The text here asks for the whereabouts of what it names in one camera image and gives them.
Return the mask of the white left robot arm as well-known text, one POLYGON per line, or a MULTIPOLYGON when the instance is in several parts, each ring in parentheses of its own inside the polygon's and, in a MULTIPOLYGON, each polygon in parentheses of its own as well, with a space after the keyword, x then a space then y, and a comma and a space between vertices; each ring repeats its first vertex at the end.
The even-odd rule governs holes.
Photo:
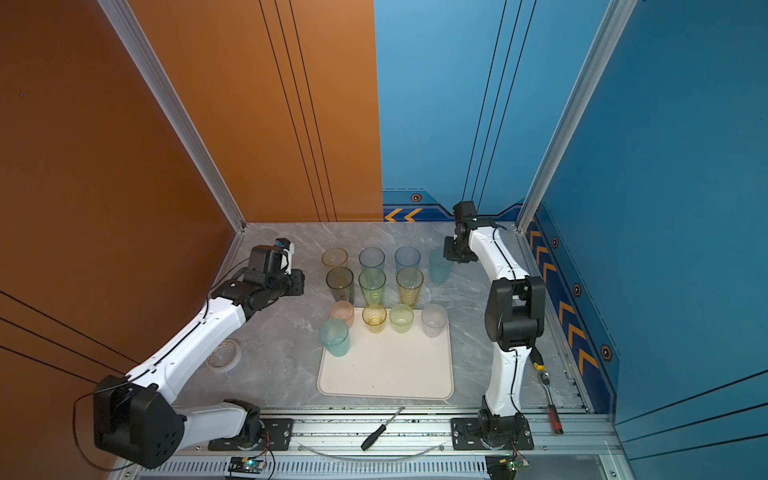
POLYGON ((177 410, 187 381, 232 333, 284 296, 304 292, 300 270, 235 276, 220 285, 202 311, 168 343, 125 376, 105 377, 93 391, 95 446, 146 468, 179 449, 218 439, 246 447, 262 438, 259 407, 226 399, 177 410))

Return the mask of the teal tall glass front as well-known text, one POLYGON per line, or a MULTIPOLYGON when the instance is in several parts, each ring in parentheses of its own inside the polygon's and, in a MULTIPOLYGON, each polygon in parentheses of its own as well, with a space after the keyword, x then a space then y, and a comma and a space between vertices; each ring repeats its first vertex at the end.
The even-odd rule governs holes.
POLYGON ((329 319, 318 332, 320 341, 329 354, 334 357, 345 356, 350 349, 349 327, 344 320, 329 319))

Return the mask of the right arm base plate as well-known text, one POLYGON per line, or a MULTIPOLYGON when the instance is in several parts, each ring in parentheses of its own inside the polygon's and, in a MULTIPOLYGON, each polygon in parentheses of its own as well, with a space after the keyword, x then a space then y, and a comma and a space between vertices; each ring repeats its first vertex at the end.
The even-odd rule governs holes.
POLYGON ((483 432, 477 418, 453 418, 451 435, 453 448, 457 451, 532 451, 535 448, 529 423, 521 417, 513 417, 508 428, 488 432, 483 432))

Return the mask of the teal tall glass back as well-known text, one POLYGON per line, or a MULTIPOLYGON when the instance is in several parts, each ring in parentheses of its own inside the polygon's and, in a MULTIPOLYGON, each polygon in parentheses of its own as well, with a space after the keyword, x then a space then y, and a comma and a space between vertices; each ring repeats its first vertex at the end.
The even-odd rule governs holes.
POLYGON ((454 262, 446 259, 443 248, 434 249, 429 258, 429 277, 434 285, 443 285, 451 275, 454 262))

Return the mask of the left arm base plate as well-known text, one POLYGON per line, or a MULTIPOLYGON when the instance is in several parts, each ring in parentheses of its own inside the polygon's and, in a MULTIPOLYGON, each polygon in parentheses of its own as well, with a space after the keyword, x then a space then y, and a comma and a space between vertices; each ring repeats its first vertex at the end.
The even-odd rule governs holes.
POLYGON ((258 423, 248 428, 244 440, 240 440, 237 448, 242 451, 284 452, 289 449, 292 439, 294 421, 290 418, 260 419, 258 423))

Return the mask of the clear short glass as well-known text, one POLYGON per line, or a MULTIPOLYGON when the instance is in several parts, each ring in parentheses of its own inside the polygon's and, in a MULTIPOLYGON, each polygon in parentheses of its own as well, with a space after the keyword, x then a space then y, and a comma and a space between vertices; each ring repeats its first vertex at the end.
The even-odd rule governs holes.
POLYGON ((447 310, 438 304, 426 305, 421 313, 421 324, 422 331, 427 337, 437 337, 448 324, 447 310))

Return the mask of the yellow short glass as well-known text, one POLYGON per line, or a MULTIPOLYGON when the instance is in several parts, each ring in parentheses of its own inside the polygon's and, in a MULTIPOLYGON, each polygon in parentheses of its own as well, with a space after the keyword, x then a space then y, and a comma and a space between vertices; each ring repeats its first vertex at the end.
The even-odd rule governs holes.
POLYGON ((369 332, 379 334, 386 327, 387 310, 381 304, 367 305, 362 311, 362 319, 369 332))

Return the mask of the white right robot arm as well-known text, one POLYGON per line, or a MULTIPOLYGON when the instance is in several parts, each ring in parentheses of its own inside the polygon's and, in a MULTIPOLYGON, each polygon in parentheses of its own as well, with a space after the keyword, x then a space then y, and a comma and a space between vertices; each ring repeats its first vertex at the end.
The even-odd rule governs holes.
POLYGON ((478 412, 480 438, 492 449, 531 450, 521 391, 526 362, 544 331, 546 285, 517 262, 504 243, 502 226, 478 214, 472 201, 457 203, 453 212, 455 233, 445 239, 444 258, 478 262, 491 280, 484 325, 493 358, 478 412))

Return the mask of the green short glass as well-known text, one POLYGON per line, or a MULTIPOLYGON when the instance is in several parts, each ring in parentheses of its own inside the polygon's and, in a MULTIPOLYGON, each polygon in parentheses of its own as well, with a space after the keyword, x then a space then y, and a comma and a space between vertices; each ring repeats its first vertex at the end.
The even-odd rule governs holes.
POLYGON ((397 304, 389 311, 389 321, 392 329, 400 334, 406 333, 414 320, 413 309, 406 304, 397 304))

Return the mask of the pink short glass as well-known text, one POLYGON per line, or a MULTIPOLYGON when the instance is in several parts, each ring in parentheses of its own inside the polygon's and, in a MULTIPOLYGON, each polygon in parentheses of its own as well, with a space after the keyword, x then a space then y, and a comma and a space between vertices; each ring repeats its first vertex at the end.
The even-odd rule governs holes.
POLYGON ((348 301, 335 302, 330 307, 329 318, 342 320, 349 328, 351 328, 355 320, 355 309, 353 304, 348 301))

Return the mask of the teal tall glass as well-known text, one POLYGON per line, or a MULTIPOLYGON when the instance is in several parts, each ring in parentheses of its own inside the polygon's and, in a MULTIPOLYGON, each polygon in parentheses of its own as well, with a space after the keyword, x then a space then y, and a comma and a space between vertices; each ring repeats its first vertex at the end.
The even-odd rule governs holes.
POLYGON ((443 248, 434 249, 429 258, 429 277, 434 285, 443 285, 451 275, 454 262, 446 259, 443 248))
POLYGON ((344 320, 329 319, 318 332, 320 341, 329 354, 334 357, 345 356, 350 349, 349 327, 344 320))

